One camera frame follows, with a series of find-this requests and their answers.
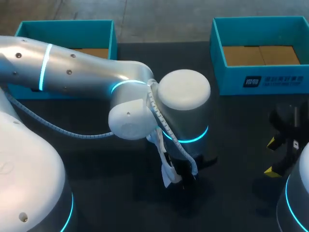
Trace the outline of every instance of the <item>glowing blue light ring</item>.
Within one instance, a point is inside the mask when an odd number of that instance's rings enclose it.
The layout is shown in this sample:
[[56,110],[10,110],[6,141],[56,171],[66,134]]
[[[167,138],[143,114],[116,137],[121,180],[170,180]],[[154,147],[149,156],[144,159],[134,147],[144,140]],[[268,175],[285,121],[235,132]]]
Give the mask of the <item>glowing blue light ring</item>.
[[50,50],[52,49],[52,44],[48,44],[44,57],[43,57],[43,63],[42,63],[42,68],[41,68],[41,74],[40,74],[40,82],[39,82],[39,90],[43,91],[43,82],[44,82],[44,75],[45,75],[45,69],[46,69],[46,65],[47,62],[49,60],[49,54],[50,54]]
[[297,219],[297,217],[295,216],[295,214],[293,213],[293,211],[292,211],[292,209],[291,209],[291,207],[290,207],[290,203],[289,203],[289,200],[288,200],[288,193],[287,193],[288,181],[289,181],[289,179],[290,179],[290,176],[289,176],[288,180],[286,181],[286,185],[285,185],[285,198],[286,198],[286,203],[287,203],[287,205],[288,205],[288,207],[289,207],[289,210],[290,210],[292,216],[294,217],[295,221],[299,224],[299,226],[300,226],[305,232],[309,232],[309,231],[300,223],[300,221]]
[[138,80],[126,80],[126,81],[122,81],[122,82],[119,82],[117,85],[115,85],[112,90],[111,90],[111,94],[113,93],[113,91],[119,87],[120,85],[122,84],[125,84],[125,83],[140,83],[140,84],[146,84],[145,82],[143,81],[138,81]]
[[70,212],[70,215],[68,217],[68,220],[66,222],[66,224],[64,225],[64,227],[62,228],[62,230],[60,232],[64,232],[64,230],[66,229],[70,219],[71,219],[71,216],[72,216],[72,213],[73,213],[73,205],[74,205],[74,199],[73,199],[73,193],[72,193],[72,206],[71,206],[71,212]]
[[[190,140],[178,140],[178,142],[181,143],[181,144],[193,143],[193,142],[195,142],[195,141],[197,141],[197,140],[203,138],[204,135],[207,133],[207,131],[208,131],[208,126],[207,126],[206,130],[205,130],[199,137],[197,137],[197,138],[195,138],[195,139],[190,139]],[[162,131],[162,132],[165,134],[165,136],[166,136],[167,138],[169,138],[170,140],[172,140],[172,138],[171,138],[168,134],[166,134],[164,131]]]

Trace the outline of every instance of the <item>blue box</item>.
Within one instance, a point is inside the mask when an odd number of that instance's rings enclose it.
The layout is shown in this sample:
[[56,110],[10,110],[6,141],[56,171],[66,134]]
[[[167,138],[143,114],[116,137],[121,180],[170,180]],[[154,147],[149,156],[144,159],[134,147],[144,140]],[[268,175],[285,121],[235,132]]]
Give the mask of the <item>blue box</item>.
[[[24,21],[15,36],[66,48],[108,49],[108,59],[117,59],[117,38],[112,20]],[[8,85],[16,99],[67,99],[60,94]]]
[[[225,46],[292,46],[300,64],[228,66]],[[309,93],[309,26],[302,16],[214,18],[210,51],[220,95]]]

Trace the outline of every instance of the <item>black table surface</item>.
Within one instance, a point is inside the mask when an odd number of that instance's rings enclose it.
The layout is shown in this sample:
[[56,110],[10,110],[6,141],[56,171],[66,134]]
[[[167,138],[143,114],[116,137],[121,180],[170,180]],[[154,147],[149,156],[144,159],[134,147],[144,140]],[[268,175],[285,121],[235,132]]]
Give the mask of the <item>black table surface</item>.
[[[147,64],[159,81],[177,69],[205,75],[211,85],[213,117],[205,156],[217,164],[199,173],[192,191],[165,189],[155,147],[145,140],[116,137],[88,141],[58,134],[18,111],[24,123],[62,157],[75,197],[79,231],[277,232],[276,203],[286,177],[263,172],[282,158],[266,145],[275,133],[268,113],[278,102],[299,104],[306,95],[219,96],[209,43],[119,44],[118,58]],[[109,131],[107,101],[22,101],[66,130]]]

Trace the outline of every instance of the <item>concrete floor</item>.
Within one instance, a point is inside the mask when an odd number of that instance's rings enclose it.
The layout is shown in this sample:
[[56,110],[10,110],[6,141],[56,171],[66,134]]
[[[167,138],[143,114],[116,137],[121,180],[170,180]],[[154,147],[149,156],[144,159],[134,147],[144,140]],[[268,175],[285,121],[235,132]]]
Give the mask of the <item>concrete floor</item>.
[[0,35],[23,20],[113,19],[119,42],[209,39],[214,17],[303,15],[308,0],[0,0]]

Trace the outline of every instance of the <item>robotic arm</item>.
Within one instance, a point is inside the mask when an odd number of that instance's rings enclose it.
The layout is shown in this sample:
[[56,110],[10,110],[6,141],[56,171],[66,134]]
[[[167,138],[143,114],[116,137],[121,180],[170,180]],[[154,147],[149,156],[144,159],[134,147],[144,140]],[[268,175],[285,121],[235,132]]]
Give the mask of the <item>robotic arm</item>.
[[76,138],[147,138],[157,146],[166,187],[181,181],[186,187],[204,167],[211,89],[198,72],[174,71],[158,84],[140,62],[101,59],[28,38],[0,36],[0,82],[109,99],[112,131],[79,135],[63,130],[0,89],[0,232],[75,231],[74,200],[60,156],[20,121],[8,100]]
[[[197,169],[203,167],[211,90],[207,79],[198,72],[174,71],[158,84],[150,68],[140,62],[101,59],[10,36],[0,36],[0,70],[2,83],[110,99],[108,123],[113,134],[128,140],[147,137],[164,154],[162,162],[185,179],[194,180]],[[178,182],[180,176],[171,181]]]

